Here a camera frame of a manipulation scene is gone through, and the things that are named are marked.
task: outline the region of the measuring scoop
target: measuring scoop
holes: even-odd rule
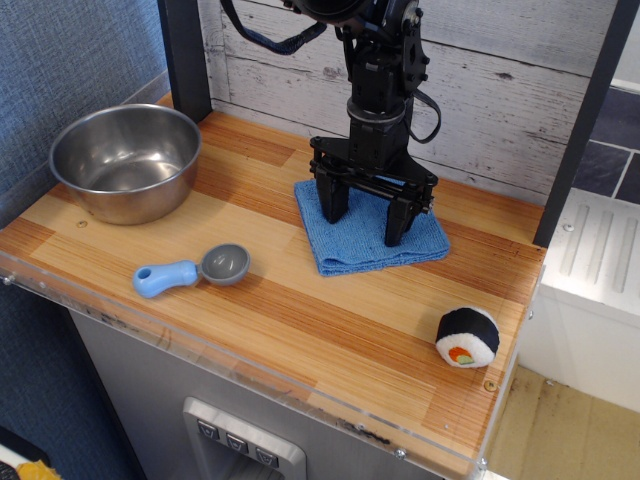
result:
[[[246,248],[225,243],[209,250],[200,265],[181,260],[140,267],[133,274],[133,287],[141,296],[152,298],[168,288],[193,285],[200,275],[215,285],[232,285],[244,278],[250,263],[251,256]]]

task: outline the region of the metal bowl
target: metal bowl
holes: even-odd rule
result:
[[[95,218],[136,225],[163,217],[187,198],[201,145],[198,126],[186,115],[158,105],[122,105],[62,131],[49,166]]]

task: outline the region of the clear plastic panel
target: clear plastic panel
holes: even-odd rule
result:
[[[481,478],[486,470],[482,458],[470,458],[454,451],[445,445],[446,441],[427,438],[380,418],[351,404],[348,399],[335,398],[319,388],[288,378],[4,252],[0,252],[0,275],[5,285],[16,284],[30,290],[274,402],[357,436],[363,442],[429,472],[458,480]]]

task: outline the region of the black robotic arm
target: black robotic arm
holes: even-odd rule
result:
[[[349,138],[311,139],[311,171],[325,218],[335,223],[348,210],[349,189],[389,200],[385,244],[400,243],[420,213],[429,213],[438,178],[411,158],[409,138],[433,140],[440,129],[440,109],[418,87],[427,80],[420,38],[422,11],[417,0],[283,0],[285,7],[316,24],[300,35],[275,43],[245,29],[232,0],[221,0],[236,29],[248,40],[283,55],[334,26],[343,43],[352,83],[347,102]],[[411,131],[414,99],[438,116],[434,131],[423,139]]]

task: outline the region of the wooden table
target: wooden table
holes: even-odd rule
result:
[[[195,191],[176,211],[107,225],[59,185],[0,233],[7,281],[188,360],[207,358],[431,471],[472,475],[540,273],[545,252],[531,241],[542,209],[441,180],[434,211],[451,241],[446,259],[326,278],[293,196],[311,178],[308,139],[220,113],[200,127]],[[252,254],[241,283],[149,300],[134,291],[139,266],[199,262],[224,242]],[[489,367],[452,368],[434,347],[442,315],[465,305],[499,325]]]

